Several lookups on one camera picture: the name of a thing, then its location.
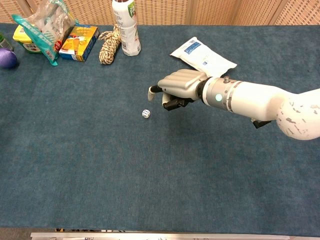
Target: green bottle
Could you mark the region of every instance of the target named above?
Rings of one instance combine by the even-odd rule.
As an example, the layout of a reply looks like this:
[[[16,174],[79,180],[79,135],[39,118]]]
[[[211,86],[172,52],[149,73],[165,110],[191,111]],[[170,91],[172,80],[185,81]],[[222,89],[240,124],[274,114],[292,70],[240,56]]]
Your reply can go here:
[[[14,47],[5,39],[5,37],[0,33],[0,49],[9,49],[11,51],[14,50]]]

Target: white packet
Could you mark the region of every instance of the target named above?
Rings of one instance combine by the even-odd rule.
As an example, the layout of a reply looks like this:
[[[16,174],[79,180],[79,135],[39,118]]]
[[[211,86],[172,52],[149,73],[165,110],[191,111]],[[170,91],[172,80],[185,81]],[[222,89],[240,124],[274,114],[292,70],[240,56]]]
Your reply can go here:
[[[237,64],[223,58],[204,45],[195,36],[170,54],[204,72],[208,77],[219,78],[228,69],[233,69]]]

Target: white dice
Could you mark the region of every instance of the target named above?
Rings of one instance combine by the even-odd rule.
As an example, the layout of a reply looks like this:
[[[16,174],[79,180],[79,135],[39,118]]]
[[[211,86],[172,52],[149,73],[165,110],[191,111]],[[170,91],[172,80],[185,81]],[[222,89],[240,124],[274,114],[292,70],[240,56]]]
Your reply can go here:
[[[150,111],[148,109],[143,110],[142,117],[148,119],[150,117]]]

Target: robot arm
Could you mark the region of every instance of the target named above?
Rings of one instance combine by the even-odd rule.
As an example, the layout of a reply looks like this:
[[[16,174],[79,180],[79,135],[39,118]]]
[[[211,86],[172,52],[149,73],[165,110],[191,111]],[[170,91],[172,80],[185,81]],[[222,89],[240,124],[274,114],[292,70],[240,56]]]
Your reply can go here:
[[[162,105],[170,111],[201,99],[204,104],[253,119],[256,128],[276,120],[289,137],[320,137],[320,89],[294,94],[281,88],[181,69],[151,86],[148,100],[163,92]]]

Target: plastic bottle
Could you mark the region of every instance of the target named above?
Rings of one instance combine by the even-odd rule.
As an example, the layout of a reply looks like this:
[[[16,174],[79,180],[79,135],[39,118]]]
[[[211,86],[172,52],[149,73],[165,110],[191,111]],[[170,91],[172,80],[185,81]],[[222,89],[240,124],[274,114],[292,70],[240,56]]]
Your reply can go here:
[[[128,56],[138,55],[141,45],[137,29],[134,0],[112,0],[112,9],[119,26],[122,50]]]
[[[5,39],[5,37],[0,33],[0,48],[14,50],[14,47]]]

